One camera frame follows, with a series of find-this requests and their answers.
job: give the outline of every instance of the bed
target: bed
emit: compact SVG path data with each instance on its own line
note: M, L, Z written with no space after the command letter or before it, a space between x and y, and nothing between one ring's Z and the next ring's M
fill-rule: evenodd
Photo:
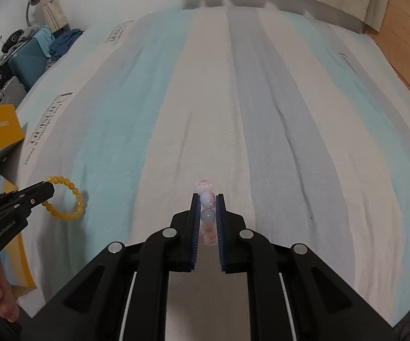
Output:
M80 220L29 218L31 315L111 241L167 226L201 178L272 242L311 247L392 326L410 310L410 93L369 36L248 7L109 19L18 117L26 139L2 173L20 189L63 175L86 199ZM52 203L75 201L58 189ZM215 247L170 281L167 340L249 340L246 279L220 273Z

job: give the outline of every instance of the yellow beaded bracelet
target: yellow beaded bracelet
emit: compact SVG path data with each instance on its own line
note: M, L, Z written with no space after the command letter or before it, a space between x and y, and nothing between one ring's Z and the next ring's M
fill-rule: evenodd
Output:
M76 188L74 183L72 183L68 178L60 177L60 176L53 176L47 178L47 182L53 184L64 184L68 187L72 193L77 197L77 209L74 213L60 213L56 210L51 203L44 201L42 206L45 206L47 211L49 211L54 217L60 218L63 221L72 221L74 219L79 218L84 213L85 202L83 195L79 192Z

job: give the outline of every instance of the triangular cutout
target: triangular cutout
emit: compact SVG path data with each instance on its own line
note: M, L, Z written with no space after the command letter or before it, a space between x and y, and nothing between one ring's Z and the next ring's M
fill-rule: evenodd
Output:
M311 272L319 288L320 297L325 305L325 309L329 314L349 308L352 305L348 297L344 295L320 269L312 267Z
M103 265L97 267L94 272L69 295L65 300L65 306L79 313L87 313L88 310L90 310L91 302L101 281L104 269L105 267Z

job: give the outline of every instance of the light blue towel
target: light blue towel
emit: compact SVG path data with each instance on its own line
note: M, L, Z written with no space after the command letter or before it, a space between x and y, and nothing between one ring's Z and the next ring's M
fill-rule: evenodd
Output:
M39 32L37 32L34 35L34 38L38 40L39 45L45 55L45 57L50 58L52 55L50 55L50 48L49 46L52 44L52 42L55 41L55 37L52 34L52 31L49 29L49 27L45 26L42 27Z

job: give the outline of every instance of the human hand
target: human hand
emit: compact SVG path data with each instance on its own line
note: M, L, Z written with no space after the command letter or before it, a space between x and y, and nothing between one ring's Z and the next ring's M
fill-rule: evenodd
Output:
M18 319L18 306L12 295L11 285L6 281L0 258L0 317L14 323Z

